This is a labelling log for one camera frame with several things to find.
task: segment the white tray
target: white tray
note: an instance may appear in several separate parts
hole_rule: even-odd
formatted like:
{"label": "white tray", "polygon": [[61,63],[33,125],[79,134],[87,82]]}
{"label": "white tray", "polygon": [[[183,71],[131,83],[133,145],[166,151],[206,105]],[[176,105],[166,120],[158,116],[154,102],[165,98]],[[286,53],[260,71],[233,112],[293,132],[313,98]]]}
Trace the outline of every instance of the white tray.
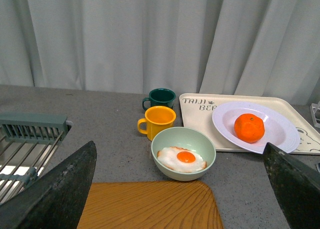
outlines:
{"label": "white tray", "polygon": [[215,128],[212,113],[227,102],[251,102],[268,107],[291,121],[300,134],[300,144],[291,154],[320,155],[320,134],[285,100],[275,97],[185,93],[179,97],[183,126],[202,132],[217,152],[249,152],[224,138]]}

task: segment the egg yolk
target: egg yolk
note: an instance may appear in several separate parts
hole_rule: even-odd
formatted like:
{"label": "egg yolk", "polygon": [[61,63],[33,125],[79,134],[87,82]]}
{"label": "egg yolk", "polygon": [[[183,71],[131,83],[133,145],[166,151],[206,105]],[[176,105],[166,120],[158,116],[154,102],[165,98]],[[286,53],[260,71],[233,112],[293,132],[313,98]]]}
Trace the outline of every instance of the egg yolk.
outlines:
{"label": "egg yolk", "polygon": [[183,163],[193,163],[196,160],[195,155],[188,151],[181,151],[176,155],[179,161]]}

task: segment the plate rim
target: plate rim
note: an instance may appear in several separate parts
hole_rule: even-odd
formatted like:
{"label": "plate rim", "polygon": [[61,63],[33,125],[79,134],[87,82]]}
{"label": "plate rim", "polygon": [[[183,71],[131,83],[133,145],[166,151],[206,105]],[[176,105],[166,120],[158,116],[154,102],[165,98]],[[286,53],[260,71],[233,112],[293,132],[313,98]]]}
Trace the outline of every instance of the plate rim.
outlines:
{"label": "plate rim", "polygon": [[[269,107],[266,107],[264,105],[260,105],[260,104],[257,104],[257,103],[253,103],[253,102],[248,102],[248,101],[229,101],[229,102],[225,102],[225,103],[222,103],[220,105],[218,105],[214,111],[212,112],[212,116],[211,116],[211,119],[212,119],[212,122],[213,122],[213,125],[215,126],[215,128],[217,129],[217,131],[224,137],[226,138],[228,141],[230,141],[231,143],[237,145],[238,147],[242,148],[242,149],[245,149],[247,151],[250,151],[250,152],[253,152],[253,153],[257,153],[257,154],[263,154],[264,152],[264,148],[262,148],[262,146],[258,146],[257,148],[258,149],[252,149],[252,145],[254,145],[254,143],[247,143],[245,141],[242,141],[240,139],[238,139],[236,136],[234,136],[232,133],[230,133],[230,131],[224,126],[223,123],[219,123],[219,117],[222,118],[223,115],[227,112],[230,111],[230,109],[226,109],[225,111],[223,111],[222,113],[220,113],[220,110],[221,109],[224,109],[225,107],[227,106],[232,106],[232,110],[234,109],[248,109],[249,111],[253,112],[253,111],[256,111],[256,112],[259,112],[259,113],[262,113],[266,116],[272,116],[272,115],[277,115],[279,118],[281,118],[282,121],[285,121],[286,123],[285,124],[288,124],[290,126],[292,126],[289,130],[290,133],[295,133],[295,136],[292,136],[291,138],[293,138],[292,140],[292,143],[290,145],[292,145],[292,148],[290,149],[283,149],[283,148],[280,148],[282,151],[286,152],[286,153],[291,153],[293,152],[295,149],[297,149],[297,147],[299,146],[299,143],[300,143],[300,136],[299,136],[299,132],[296,128],[296,126],[289,120],[287,119],[285,116],[283,116],[282,114],[280,114],[279,112],[269,108]],[[222,128],[224,128],[225,131],[228,132],[228,134],[225,134],[222,130]],[[287,135],[287,129],[282,127],[285,134]],[[283,143],[281,144],[278,144],[278,145],[275,145],[277,147],[281,147],[281,145],[287,143],[287,141],[285,140]]]}

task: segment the mug handle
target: mug handle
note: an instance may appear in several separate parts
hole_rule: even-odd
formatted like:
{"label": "mug handle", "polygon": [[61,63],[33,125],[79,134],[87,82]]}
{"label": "mug handle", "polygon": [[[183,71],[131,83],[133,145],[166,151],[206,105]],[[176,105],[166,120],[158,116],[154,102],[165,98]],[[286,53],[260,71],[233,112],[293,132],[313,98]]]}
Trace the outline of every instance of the mug handle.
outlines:
{"label": "mug handle", "polygon": [[145,135],[147,135],[148,132],[147,132],[146,130],[141,129],[141,128],[140,128],[140,125],[141,125],[142,123],[146,123],[146,122],[147,122],[147,119],[142,118],[142,119],[138,120],[138,123],[137,123],[138,131],[139,131],[140,133],[142,133],[142,134],[145,134]]}
{"label": "mug handle", "polygon": [[142,100],[142,108],[146,111],[148,108],[145,107],[145,102],[147,101],[150,101],[150,98],[149,97],[145,97],[143,100]]}

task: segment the cutting board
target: cutting board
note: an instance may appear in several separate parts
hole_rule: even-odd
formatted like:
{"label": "cutting board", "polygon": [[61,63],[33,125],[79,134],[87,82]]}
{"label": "cutting board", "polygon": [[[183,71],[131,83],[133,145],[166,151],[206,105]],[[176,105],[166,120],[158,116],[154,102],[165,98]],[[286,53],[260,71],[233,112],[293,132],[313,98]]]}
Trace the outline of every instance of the cutting board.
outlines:
{"label": "cutting board", "polygon": [[108,182],[91,185],[78,229],[223,229],[203,182]]}

